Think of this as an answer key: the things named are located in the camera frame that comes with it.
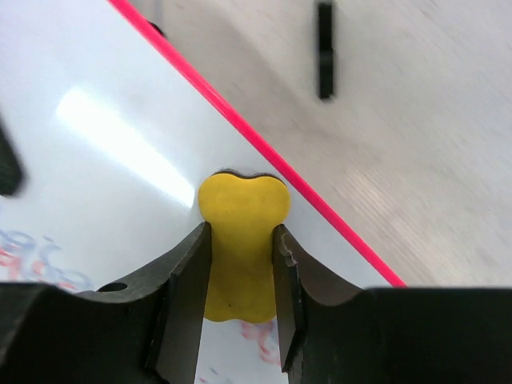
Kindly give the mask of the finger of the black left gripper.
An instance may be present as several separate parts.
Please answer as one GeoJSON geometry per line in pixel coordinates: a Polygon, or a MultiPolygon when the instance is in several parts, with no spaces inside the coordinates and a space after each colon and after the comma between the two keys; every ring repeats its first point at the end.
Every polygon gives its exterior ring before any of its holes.
{"type": "Polygon", "coordinates": [[[24,172],[15,148],[11,143],[4,119],[1,118],[0,133],[0,189],[1,196],[15,196],[24,182],[24,172]]]}

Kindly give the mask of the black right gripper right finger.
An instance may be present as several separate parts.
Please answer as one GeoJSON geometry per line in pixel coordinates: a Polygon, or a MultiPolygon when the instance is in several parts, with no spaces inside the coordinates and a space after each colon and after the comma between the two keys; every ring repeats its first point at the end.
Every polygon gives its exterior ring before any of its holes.
{"type": "Polygon", "coordinates": [[[508,288],[362,289],[273,234],[282,370],[292,383],[508,383],[508,288]]]}

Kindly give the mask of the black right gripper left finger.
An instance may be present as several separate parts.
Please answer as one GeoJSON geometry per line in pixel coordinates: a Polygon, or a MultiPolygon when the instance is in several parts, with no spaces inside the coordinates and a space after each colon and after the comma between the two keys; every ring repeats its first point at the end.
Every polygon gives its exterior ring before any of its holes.
{"type": "Polygon", "coordinates": [[[211,259],[203,223],[100,290],[2,284],[2,382],[192,383],[211,259]]]}

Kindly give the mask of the yellow bone-shaped eraser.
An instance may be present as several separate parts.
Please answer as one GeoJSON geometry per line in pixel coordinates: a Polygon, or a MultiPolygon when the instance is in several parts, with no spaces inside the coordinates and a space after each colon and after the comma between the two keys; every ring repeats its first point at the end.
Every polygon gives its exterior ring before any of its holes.
{"type": "Polygon", "coordinates": [[[221,172],[198,189],[211,226],[212,262],[205,317],[264,323],[276,315],[272,238],[290,211],[290,192],[269,175],[221,172]]]}

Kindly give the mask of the pink framed whiteboard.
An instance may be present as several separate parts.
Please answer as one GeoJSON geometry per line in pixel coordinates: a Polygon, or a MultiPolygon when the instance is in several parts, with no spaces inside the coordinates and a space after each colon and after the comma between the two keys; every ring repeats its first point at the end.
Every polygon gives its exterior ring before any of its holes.
{"type": "MultiPolygon", "coordinates": [[[[24,172],[1,196],[1,286],[78,294],[135,272],[205,223],[198,189],[221,172],[284,182],[279,226],[337,276],[402,284],[126,1],[2,2],[1,118],[24,172]]],[[[277,314],[203,316],[192,383],[289,382],[277,314]]]]}

